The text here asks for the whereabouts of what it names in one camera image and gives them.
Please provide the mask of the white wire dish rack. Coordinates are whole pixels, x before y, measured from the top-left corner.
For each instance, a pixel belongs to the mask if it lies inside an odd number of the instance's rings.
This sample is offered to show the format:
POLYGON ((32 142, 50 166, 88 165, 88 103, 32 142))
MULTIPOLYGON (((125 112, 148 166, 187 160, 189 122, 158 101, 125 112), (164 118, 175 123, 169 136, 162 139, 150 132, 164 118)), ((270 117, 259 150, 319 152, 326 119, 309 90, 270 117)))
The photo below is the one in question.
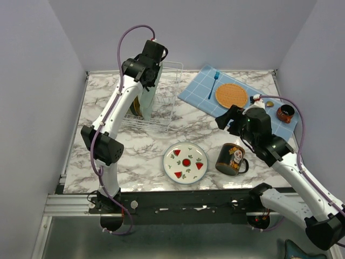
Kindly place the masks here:
POLYGON ((146 131, 166 132, 169 129, 177 92, 180 87, 183 64, 164 61, 149 120, 126 114, 122 126, 143 129, 146 131))

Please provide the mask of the white watermelon round plate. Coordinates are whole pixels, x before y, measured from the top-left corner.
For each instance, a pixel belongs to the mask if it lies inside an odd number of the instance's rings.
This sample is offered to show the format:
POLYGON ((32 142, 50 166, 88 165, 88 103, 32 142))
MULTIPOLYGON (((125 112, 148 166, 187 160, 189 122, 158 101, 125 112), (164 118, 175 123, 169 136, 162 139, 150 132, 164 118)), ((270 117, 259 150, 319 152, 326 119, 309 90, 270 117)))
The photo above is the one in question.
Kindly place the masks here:
POLYGON ((198 145, 179 142, 170 146, 163 156, 166 175, 182 185, 194 184, 202 179, 208 168, 208 157, 198 145))

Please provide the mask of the yellow patterned round plate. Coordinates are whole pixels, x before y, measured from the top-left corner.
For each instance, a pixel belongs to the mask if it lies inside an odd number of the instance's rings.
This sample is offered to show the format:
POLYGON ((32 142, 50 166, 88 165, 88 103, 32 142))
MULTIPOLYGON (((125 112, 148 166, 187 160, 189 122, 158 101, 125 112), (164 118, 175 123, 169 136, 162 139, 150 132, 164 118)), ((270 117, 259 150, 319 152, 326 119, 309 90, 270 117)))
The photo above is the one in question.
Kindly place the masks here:
POLYGON ((140 103, 139 103, 138 97, 136 97, 133 100, 132 104, 130 105, 129 110, 134 116, 142 117, 142 112, 140 110, 140 103))

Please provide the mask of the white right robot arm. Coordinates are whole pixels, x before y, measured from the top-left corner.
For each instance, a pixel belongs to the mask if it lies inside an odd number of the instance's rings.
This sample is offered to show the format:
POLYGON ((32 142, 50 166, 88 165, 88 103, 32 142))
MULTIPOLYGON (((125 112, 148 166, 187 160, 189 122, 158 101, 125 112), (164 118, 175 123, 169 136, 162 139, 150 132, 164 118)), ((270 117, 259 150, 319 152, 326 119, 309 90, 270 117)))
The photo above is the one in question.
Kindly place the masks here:
POLYGON ((233 105, 215 121, 219 129, 227 129, 249 143, 254 154, 279 173, 305 202, 302 206, 262 183, 248 198, 252 210, 267 208, 281 214, 304 229, 309 240, 322 250, 344 238, 344 202, 320 184, 283 138, 272 133, 271 118, 264 108, 233 105))

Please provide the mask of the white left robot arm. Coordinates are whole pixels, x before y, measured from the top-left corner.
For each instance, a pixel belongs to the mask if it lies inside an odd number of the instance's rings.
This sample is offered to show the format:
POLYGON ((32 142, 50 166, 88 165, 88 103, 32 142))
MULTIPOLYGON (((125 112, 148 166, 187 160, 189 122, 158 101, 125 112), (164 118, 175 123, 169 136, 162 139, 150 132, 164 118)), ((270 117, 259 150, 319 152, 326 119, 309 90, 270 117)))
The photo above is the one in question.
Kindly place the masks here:
POLYGON ((81 129, 99 178, 99 193, 104 196, 101 207, 108 213, 116 212, 120 205, 116 197, 120 190, 117 165, 124 151, 124 145, 116 139, 120 125, 127 112, 150 119, 167 53, 167 48, 155 40, 146 41, 141 53, 122 63, 119 82, 103 111, 91 126, 81 129))

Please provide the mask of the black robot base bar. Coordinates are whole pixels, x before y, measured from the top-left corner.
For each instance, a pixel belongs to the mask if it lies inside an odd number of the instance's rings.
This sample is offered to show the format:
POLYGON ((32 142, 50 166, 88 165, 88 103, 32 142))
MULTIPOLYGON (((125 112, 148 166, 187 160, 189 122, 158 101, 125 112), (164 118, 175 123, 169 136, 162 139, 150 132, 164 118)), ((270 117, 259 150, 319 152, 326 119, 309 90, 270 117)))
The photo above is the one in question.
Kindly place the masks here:
POLYGON ((249 189, 120 192, 112 200, 97 192, 88 201, 89 213, 99 214, 103 227, 232 223, 267 229, 277 217, 249 189))

